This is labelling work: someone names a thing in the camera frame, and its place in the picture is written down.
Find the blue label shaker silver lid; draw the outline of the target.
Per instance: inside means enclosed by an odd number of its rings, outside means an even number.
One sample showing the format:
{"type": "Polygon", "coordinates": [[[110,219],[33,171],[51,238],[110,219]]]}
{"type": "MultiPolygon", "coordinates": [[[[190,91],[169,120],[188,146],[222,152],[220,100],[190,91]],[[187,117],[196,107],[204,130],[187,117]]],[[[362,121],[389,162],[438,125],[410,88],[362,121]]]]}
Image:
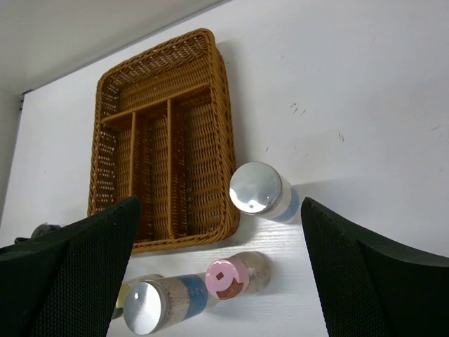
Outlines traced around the blue label shaker silver lid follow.
{"type": "Polygon", "coordinates": [[[269,164],[251,161],[237,168],[230,180],[229,196],[235,207],[249,216],[286,224],[297,221],[297,190],[269,164]]]}

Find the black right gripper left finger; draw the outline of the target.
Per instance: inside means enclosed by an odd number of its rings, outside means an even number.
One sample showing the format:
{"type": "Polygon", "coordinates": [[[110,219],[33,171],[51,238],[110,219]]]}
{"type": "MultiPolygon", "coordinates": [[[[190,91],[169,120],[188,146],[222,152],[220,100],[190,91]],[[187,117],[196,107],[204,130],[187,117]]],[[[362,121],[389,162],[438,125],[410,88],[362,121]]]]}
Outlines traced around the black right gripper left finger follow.
{"type": "Polygon", "coordinates": [[[141,212],[132,196],[1,248],[1,335],[106,336],[141,212]]]}

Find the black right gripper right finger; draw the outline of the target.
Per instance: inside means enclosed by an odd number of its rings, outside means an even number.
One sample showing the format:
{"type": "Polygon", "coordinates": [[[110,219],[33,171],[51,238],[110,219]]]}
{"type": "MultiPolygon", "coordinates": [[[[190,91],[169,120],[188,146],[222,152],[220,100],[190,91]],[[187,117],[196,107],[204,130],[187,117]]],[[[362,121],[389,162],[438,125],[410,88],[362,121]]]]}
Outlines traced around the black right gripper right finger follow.
{"type": "Polygon", "coordinates": [[[447,336],[448,258],[307,197],[302,228],[329,336],[447,336]]]}

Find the pink lid spice jar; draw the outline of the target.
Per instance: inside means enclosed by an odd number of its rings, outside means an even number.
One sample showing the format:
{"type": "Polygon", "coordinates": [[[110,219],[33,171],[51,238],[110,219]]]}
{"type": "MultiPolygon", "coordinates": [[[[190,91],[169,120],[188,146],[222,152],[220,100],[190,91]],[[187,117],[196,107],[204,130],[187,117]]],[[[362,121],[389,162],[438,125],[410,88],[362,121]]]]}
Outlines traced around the pink lid spice jar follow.
{"type": "Polygon", "coordinates": [[[244,251],[214,260],[206,270],[205,285],[218,300],[230,300],[263,291],[271,279],[269,259],[257,251],[244,251]]]}

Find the yellow lid spice jar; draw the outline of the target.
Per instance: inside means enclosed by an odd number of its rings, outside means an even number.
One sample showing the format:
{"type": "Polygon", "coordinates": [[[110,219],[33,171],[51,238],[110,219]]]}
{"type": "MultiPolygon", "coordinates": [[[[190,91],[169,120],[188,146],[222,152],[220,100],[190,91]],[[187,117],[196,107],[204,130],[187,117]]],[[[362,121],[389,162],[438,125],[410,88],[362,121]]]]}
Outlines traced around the yellow lid spice jar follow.
{"type": "Polygon", "coordinates": [[[118,319],[123,315],[123,306],[126,300],[126,296],[128,295],[130,289],[140,282],[149,281],[149,280],[155,280],[162,278],[159,274],[150,274],[150,275],[144,275],[140,277],[136,277],[134,279],[130,279],[128,281],[123,281],[121,283],[121,288],[119,290],[119,294],[117,296],[115,308],[112,314],[112,320],[118,319]]]}

